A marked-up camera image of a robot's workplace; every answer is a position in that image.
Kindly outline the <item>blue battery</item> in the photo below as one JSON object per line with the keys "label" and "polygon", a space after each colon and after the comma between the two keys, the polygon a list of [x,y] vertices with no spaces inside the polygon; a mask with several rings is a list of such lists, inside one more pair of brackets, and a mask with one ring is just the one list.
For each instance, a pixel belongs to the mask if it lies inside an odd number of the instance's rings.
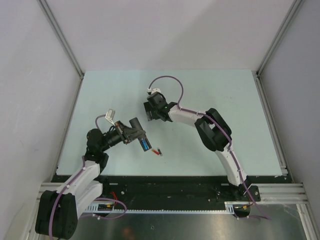
{"label": "blue battery", "polygon": [[142,139],[141,143],[142,143],[142,146],[143,146],[144,150],[147,151],[149,149],[149,146],[148,146],[147,142],[144,139]]}

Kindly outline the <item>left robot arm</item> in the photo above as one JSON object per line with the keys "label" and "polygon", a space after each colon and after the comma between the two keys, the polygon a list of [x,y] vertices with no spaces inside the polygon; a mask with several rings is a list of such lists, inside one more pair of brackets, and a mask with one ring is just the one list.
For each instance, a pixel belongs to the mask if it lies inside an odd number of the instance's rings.
{"label": "left robot arm", "polygon": [[39,201],[35,232],[50,239],[70,239],[78,220],[86,208],[97,198],[105,200],[111,188],[96,178],[105,169],[109,156],[106,150],[119,143],[125,145],[139,140],[144,151],[151,146],[139,120],[133,118],[127,126],[121,121],[112,124],[111,130],[91,129],[86,135],[86,152],[81,157],[79,170],[55,190],[45,190]]}

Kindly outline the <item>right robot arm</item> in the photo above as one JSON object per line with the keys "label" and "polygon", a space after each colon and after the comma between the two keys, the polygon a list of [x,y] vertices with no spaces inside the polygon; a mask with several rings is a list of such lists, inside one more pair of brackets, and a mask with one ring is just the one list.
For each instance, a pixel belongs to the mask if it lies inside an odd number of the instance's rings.
{"label": "right robot arm", "polygon": [[219,158],[231,185],[231,196],[237,201],[245,197],[250,202],[261,200],[259,190],[253,188],[236,157],[232,131],[216,109],[211,108],[204,113],[185,109],[175,102],[167,103],[161,92],[151,89],[144,108],[149,121],[160,119],[196,128],[203,145]]}

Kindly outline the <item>black remote control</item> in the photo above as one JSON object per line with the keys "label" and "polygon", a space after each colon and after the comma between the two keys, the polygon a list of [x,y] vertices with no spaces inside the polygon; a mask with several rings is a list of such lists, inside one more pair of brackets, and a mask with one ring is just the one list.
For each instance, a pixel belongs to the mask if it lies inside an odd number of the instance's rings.
{"label": "black remote control", "polygon": [[152,148],[151,144],[150,144],[150,142],[147,138],[146,132],[142,128],[138,118],[137,117],[132,118],[129,121],[129,123],[133,129],[137,130],[137,139],[138,139],[143,151],[146,152],[146,151],[150,150]]}

